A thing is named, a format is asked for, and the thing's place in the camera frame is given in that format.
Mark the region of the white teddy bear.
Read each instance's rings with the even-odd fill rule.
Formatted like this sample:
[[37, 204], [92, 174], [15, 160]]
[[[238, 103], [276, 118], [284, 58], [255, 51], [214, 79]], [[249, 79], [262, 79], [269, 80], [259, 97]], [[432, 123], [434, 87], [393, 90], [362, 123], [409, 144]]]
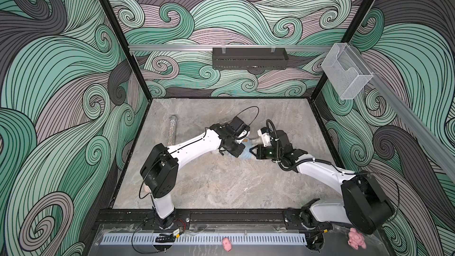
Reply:
[[252, 148], [257, 145], [262, 145], [263, 141], [262, 141], [262, 138], [258, 137], [258, 136], [257, 137], [246, 137], [244, 139], [244, 143], [247, 148]]

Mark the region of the light blue teddy hoodie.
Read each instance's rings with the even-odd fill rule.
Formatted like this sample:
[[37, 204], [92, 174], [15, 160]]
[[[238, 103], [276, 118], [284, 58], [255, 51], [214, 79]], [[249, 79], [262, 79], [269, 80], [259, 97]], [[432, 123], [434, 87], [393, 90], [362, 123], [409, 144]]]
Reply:
[[256, 160], [256, 157], [250, 152], [250, 149], [255, 147], [255, 143], [250, 139], [244, 139], [241, 144], [244, 145], [245, 148], [238, 158], [241, 160]]

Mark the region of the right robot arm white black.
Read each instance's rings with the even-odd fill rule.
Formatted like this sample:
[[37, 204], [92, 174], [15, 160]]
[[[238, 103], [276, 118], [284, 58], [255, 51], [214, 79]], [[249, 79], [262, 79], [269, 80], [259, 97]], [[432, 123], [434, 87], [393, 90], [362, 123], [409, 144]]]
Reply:
[[296, 149], [287, 134], [268, 128], [258, 130], [261, 143], [250, 152], [258, 160], [276, 162], [281, 170], [310, 176], [335, 190], [340, 201], [313, 199], [302, 207], [303, 226], [314, 228], [321, 223], [350, 225], [371, 235], [393, 218], [395, 208], [372, 173], [356, 173], [340, 168], [330, 161], [315, 158], [307, 151]]

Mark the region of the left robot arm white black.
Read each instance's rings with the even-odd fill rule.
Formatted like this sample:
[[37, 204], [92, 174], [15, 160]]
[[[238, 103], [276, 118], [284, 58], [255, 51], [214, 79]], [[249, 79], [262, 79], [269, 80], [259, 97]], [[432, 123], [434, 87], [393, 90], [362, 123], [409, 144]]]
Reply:
[[245, 149], [242, 141], [248, 137], [250, 129], [239, 117], [234, 117], [228, 123], [205, 128], [203, 133], [183, 143], [173, 146], [159, 143], [153, 147], [140, 175], [150, 190], [155, 217], [161, 228], [170, 227], [175, 219], [171, 191], [179, 170], [212, 151], [221, 150], [237, 158]]

